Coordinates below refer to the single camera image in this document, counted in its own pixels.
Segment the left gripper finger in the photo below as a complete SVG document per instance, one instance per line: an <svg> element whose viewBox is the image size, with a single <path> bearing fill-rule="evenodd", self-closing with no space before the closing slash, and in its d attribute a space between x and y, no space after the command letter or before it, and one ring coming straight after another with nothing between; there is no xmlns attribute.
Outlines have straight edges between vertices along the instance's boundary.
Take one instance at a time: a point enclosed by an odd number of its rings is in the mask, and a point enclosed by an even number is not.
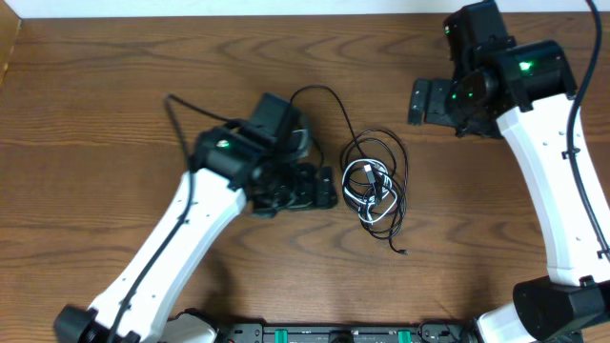
<svg viewBox="0 0 610 343"><path fill-rule="evenodd" d="M337 194L334 187L319 187L315 191L315 206L317 208L333 208L337 205Z"/></svg>
<svg viewBox="0 0 610 343"><path fill-rule="evenodd" d="M317 185L319 187L332 187L334 185L334 171L332 167L322 167L318 170Z"/></svg>

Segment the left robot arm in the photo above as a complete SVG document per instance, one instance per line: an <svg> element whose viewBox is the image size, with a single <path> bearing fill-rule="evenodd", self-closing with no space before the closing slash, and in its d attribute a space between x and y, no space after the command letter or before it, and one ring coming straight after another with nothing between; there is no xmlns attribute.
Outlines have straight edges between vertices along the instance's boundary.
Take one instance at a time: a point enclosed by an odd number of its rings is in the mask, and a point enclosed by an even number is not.
<svg viewBox="0 0 610 343"><path fill-rule="evenodd" d="M53 330L60 342L215 342L218 329L197 311L170 313L215 239L247 206L281 211L336 204L332 172L303 162L307 129L216 127L202 132L178 189L128 267L88 308L66 306Z"/></svg>

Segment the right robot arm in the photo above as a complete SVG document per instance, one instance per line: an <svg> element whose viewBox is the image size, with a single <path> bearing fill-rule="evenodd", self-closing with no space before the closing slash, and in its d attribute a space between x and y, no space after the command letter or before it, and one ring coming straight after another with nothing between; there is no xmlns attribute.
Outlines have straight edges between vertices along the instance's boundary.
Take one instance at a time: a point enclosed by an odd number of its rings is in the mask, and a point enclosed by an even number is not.
<svg viewBox="0 0 610 343"><path fill-rule="evenodd" d="M609 319L609 206L580 121L587 83L576 81L557 42L519 44L493 1L462 7L443 27L454 73L415 82L408 123L505 140L547 260L545 276L518 283L511 301L479 316L467 339L579 342Z"/></svg>

